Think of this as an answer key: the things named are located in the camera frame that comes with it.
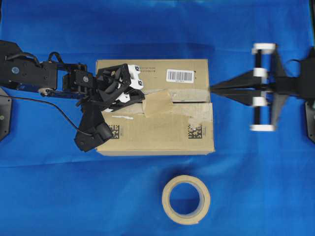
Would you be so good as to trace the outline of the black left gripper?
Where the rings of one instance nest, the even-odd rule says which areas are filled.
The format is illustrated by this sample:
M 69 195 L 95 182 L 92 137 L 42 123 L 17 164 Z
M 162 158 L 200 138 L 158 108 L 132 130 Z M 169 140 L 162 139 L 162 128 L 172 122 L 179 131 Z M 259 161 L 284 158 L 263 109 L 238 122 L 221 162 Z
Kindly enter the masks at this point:
M 117 111 L 142 102 L 145 94 L 140 72 L 138 65 L 126 63 L 98 69 L 96 81 L 101 110 Z

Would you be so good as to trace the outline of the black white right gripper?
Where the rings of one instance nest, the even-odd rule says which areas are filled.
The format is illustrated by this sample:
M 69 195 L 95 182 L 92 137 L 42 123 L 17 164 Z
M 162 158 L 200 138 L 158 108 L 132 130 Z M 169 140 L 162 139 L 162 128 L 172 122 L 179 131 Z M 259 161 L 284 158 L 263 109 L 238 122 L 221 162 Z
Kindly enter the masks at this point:
M 211 86 L 211 92 L 254 107 L 252 131 L 271 132 L 278 127 L 281 111 L 290 96 L 298 95 L 298 77 L 288 76 L 275 43 L 255 43 L 255 68 L 230 80 Z M 271 56 L 271 69 L 261 67 L 262 55 Z M 260 121 L 260 108 L 269 107 L 270 123 Z

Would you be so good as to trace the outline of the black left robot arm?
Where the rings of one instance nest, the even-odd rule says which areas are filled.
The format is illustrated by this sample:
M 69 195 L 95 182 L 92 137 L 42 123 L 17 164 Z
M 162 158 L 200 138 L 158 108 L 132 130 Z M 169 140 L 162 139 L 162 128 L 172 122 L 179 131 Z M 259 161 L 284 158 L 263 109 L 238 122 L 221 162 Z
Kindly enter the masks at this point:
M 0 42 L 0 85 L 8 89 L 38 92 L 42 96 L 78 99 L 77 105 L 94 104 L 114 112 L 145 99 L 140 68 L 120 64 L 89 72 L 81 63 L 65 63 L 51 52 L 40 62 L 15 42 Z

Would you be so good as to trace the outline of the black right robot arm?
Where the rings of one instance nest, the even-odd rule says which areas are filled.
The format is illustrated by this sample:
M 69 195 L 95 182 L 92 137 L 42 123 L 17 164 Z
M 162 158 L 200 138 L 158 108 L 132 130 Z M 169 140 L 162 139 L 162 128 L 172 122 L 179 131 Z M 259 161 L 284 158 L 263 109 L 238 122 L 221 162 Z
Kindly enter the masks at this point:
M 254 108 L 252 131 L 275 131 L 281 110 L 290 96 L 315 98 L 315 49 L 298 61 L 300 74 L 286 74 L 275 43 L 255 43 L 253 70 L 210 87 L 210 91 Z

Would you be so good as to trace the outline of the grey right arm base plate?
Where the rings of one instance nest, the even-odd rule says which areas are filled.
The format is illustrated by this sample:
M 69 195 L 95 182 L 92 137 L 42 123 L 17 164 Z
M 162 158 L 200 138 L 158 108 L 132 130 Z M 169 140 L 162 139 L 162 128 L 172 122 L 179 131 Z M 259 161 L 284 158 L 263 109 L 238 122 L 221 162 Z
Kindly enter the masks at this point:
M 315 142 L 315 102 L 305 102 L 306 124 L 308 138 Z

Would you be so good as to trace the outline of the grey left arm base plate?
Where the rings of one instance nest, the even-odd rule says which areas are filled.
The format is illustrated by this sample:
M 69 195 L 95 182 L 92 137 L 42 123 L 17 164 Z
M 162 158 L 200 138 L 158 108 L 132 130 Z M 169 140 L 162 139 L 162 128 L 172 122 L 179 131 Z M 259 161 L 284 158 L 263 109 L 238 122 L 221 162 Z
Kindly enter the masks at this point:
M 0 141 L 10 133 L 12 100 L 0 89 Z

